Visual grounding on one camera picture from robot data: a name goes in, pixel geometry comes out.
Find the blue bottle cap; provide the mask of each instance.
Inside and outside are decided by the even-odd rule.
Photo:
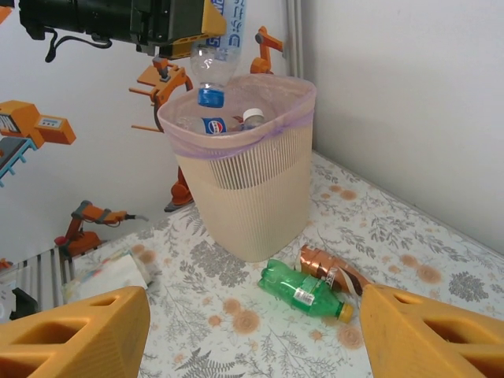
[[[200,89],[198,104],[207,108],[221,108],[224,106],[224,92],[217,89]]]

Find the floral tablecloth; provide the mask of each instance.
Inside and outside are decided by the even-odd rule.
[[[313,155],[305,231],[275,258],[309,243],[377,283],[504,319],[504,258]],[[372,376],[358,321],[313,319],[259,289],[247,264],[208,235],[195,206],[74,261],[88,269],[130,247],[154,282],[142,378]]]

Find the green plastic bottle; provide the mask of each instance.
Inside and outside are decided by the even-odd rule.
[[[259,287],[311,317],[337,317],[348,323],[354,307],[338,300],[331,288],[318,278],[290,269],[271,259],[261,272]]]

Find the trash bin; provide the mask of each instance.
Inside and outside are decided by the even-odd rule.
[[[199,106],[197,91],[158,112],[209,234],[244,261],[263,261],[306,226],[313,110],[308,81],[274,75],[233,78],[224,108]],[[241,116],[262,109],[266,123],[249,131],[202,135],[176,125],[179,117]]]

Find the yellow bottle cap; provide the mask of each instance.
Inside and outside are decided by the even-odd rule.
[[[338,319],[343,323],[350,323],[353,314],[354,314],[354,307],[352,305],[349,305],[348,303],[345,303],[343,304],[341,313],[339,313]]]

